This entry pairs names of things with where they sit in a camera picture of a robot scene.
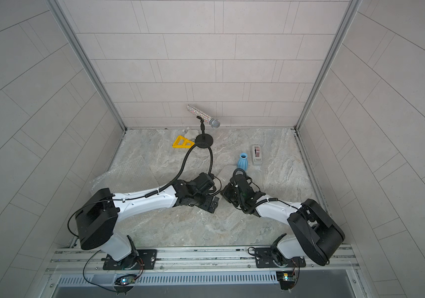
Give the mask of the clear bubble wrap sheet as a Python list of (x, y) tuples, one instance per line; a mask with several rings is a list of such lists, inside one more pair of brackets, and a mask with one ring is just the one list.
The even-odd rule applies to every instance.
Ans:
[[(92, 181), (92, 191), (108, 187), (113, 192), (136, 192), (158, 187), (142, 156), (115, 166)], [(157, 209), (118, 224), (118, 230), (144, 246), (213, 246), (256, 244), (271, 241), (280, 223), (245, 215), (224, 198), (215, 213), (197, 207)]]

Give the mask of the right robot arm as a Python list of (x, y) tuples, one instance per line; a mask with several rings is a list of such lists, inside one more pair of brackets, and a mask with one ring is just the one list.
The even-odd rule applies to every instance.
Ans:
[(252, 184), (250, 177), (235, 171), (221, 195), (245, 214), (273, 219), (291, 227), (293, 236), (279, 236), (267, 257), (279, 267), (304, 256), (319, 266), (327, 265), (345, 240), (345, 234), (320, 204), (313, 199), (286, 202), (255, 191)]

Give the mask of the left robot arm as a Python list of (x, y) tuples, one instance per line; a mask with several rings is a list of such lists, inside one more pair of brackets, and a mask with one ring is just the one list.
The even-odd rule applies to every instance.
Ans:
[(84, 206), (74, 213), (82, 250), (98, 249), (114, 261), (137, 255), (133, 240), (116, 228), (130, 217), (178, 206), (199, 207), (214, 213), (219, 198), (214, 175), (201, 173), (192, 181), (175, 180), (160, 188), (140, 192), (112, 193), (98, 190)]

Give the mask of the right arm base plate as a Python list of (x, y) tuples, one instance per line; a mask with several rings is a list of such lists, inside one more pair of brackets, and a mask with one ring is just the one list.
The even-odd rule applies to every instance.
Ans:
[(272, 247), (249, 247), (248, 254), (254, 257), (257, 268), (305, 268), (303, 257), (286, 259), (281, 257), (277, 249)]

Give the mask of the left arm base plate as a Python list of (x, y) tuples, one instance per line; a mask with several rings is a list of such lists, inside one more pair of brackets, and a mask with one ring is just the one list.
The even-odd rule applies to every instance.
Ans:
[(158, 250), (156, 249), (140, 249), (136, 254), (132, 253), (121, 261), (114, 261), (114, 259), (107, 255), (102, 258), (104, 261), (103, 270), (140, 270), (141, 266), (145, 270), (151, 270), (155, 267)]

